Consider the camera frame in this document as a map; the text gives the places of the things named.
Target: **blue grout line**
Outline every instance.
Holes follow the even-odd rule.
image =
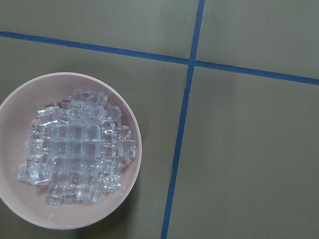
[[[86,49],[91,51],[100,51],[100,52],[107,52],[107,53],[113,53],[118,55],[165,61],[165,62],[177,63],[182,65],[188,65],[188,62],[189,62],[188,59],[179,58],[179,57],[126,50],[126,49],[109,47],[109,46],[100,46],[100,45],[94,45],[94,44],[88,44],[88,43],[82,43],[82,42],[76,42],[76,41],[67,41],[67,40],[55,39],[50,37],[26,35],[26,34],[20,34],[20,33],[9,32],[9,31],[0,31],[0,36],[26,40],[26,41],[48,43],[48,44],[59,45],[59,46],[68,46],[68,47]]]
[[[270,71],[262,71],[262,70],[256,70],[256,69],[250,69],[250,68],[244,68],[244,67],[238,67],[238,66],[223,65],[223,64],[204,62],[204,61],[195,61],[195,66],[210,68],[215,70],[242,73],[247,75],[263,76],[263,77],[274,78],[274,79],[285,80],[285,81],[300,82],[300,83],[306,83],[311,85],[319,85],[319,79],[302,77],[302,76],[294,76],[294,75],[288,75],[288,74],[282,74],[282,73],[276,73],[276,72],[270,72]]]
[[[168,186],[163,225],[162,225],[161,236],[160,236],[161,239],[166,239],[167,233],[168,233],[170,214],[171,214],[171,208],[173,204],[174,191],[175,191],[175,185],[176,185],[178,163],[180,158],[180,151],[181,151],[181,146],[183,141],[184,127],[185,127],[185,121],[186,121],[186,115],[187,115],[188,97],[189,97],[191,82],[192,82],[193,73],[194,73],[200,26],[201,26],[201,21],[203,18],[204,4],[205,4],[205,0],[199,0],[194,33],[193,33],[193,40],[192,40],[191,50],[189,55],[189,64],[188,64],[187,75],[186,75],[186,88],[184,89],[183,101],[181,105],[174,158],[172,163],[172,172],[171,172],[169,186]]]

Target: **pink bowl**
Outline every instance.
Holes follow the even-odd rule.
[[[29,123],[37,110],[61,101],[75,87],[103,90],[109,101],[121,107],[122,123],[132,128],[138,142],[137,156],[124,170],[122,186],[101,194],[97,204],[44,204],[47,187],[36,187],[16,180],[18,165],[25,158]],[[142,158],[141,133],[135,116],[125,100],[110,86],[93,77],[77,73],[53,73],[30,80],[13,91],[0,106],[0,197],[23,219],[50,229],[75,229],[93,224],[113,212],[131,191]]]

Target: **tile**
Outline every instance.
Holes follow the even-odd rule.
[[[172,238],[318,238],[319,87],[195,68]]]
[[[55,234],[24,222],[1,202],[0,214],[11,220],[0,218],[1,227],[6,228],[0,230],[0,238],[24,233],[24,238],[35,238],[38,232],[52,238],[159,238],[187,67],[7,38],[0,38],[0,45],[0,102],[19,85],[43,74],[90,75],[113,87],[130,105],[143,144],[137,182],[109,217],[80,230]]]
[[[210,0],[197,60],[319,78],[319,2]]]
[[[189,57],[197,0],[0,2],[0,30]]]

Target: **bowl rim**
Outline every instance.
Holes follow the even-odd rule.
[[[136,128],[136,131],[137,131],[137,138],[138,138],[138,145],[139,145],[139,152],[138,152],[138,156],[136,157],[136,159],[138,160],[138,163],[137,163],[137,168],[136,168],[136,171],[135,171],[135,174],[134,174],[134,177],[132,179],[132,182],[130,183],[130,186],[127,188],[126,192],[122,195],[121,199],[107,212],[107,214],[105,215],[102,215],[94,220],[90,220],[88,222],[85,222],[85,223],[82,223],[82,224],[78,224],[76,226],[66,226],[66,227],[57,227],[57,226],[52,226],[52,225],[47,225],[47,224],[43,224],[41,222],[37,222],[37,221],[34,221],[30,218],[28,218],[27,216],[23,215],[22,213],[20,213],[19,211],[17,211],[13,205],[10,204],[10,202],[8,200],[6,200],[6,198],[2,195],[1,193],[1,190],[0,190],[0,198],[2,199],[2,201],[7,205],[7,207],[9,207],[15,214],[17,214],[19,217],[21,217],[22,219],[34,224],[34,225],[37,225],[37,226],[40,226],[40,227],[43,227],[43,228],[48,228],[48,229],[55,229],[55,230],[71,230],[71,229],[78,229],[78,228],[83,228],[83,227],[86,227],[86,226],[89,226],[91,224],[94,224],[100,220],[102,220],[103,218],[107,217],[109,214],[111,214],[116,208],[118,208],[120,206],[120,204],[122,204],[124,202],[124,200],[127,198],[128,194],[130,193],[130,191],[132,190],[135,182],[136,182],[136,179],[137,179],[137,176],[139,174],[139,171],[140,171],[140,167],[141,167],[141,161],[142,161],[142,139],[141,139],[141,132],[140,132],[140,128],[139,128],[139,125],[138,125],[138,122],[135,118],[135,115],[133,113],[133,111],[131,110],[130,106],[127,104],[127,102],[123,99],[123,97],[116,91],[114,90],[112,87],[110,87],[109,85],[107,85],[106,83],[104,83],[103,81],[100,81],[94,77],[91,77],[91,76],[88,76],[88,75],[84,75],[84,74],[80,74],[80,73],[74,73],[74,72],[56,72],[56,73],[49,73],[49,74],[45,74],[45,75],[42,75],[42,76],[38,76],[36,78],[33,78],[25,83],[23,83],[22,85],[20,85],[18,88],[16,88],[13,92],[11,92],[7,97],[6,99],[1,103],[0,105],[0,112],[1,110],[3,109],[3,107],[7,104],[8,101],[11,100],[11,98],[16,95],[22,88],[24,88],[25,86],[35,82],[35,81],[38,81],[38,80],[41,80],[43,78],[47,78],[47,77],[51,77],[51,76],[59,76],[59,75],[72,75],[72,76],[79,76],[79,77],[84,77],[84,78],[87,78],[89,80],[92,80],[92,81],[95,81],[99,84],[101,84],[102,86],[106,87],[107,89],[109,89],[114,95],[116,95],[120,100],[121,102],[123,102],[123,105],[124,107],[128,110],[128,112],[130,113],[130,116],[132,117],[133,119],[133,122],[135,124],[135,128]]]

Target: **pile of ice cubes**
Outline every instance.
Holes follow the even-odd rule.
[[[45,203],[95,204],[121,186],[121,171],[136,156],[131,128],[103,91],[76,88],[62,108],[38,111],[17,180],[48,185]]]

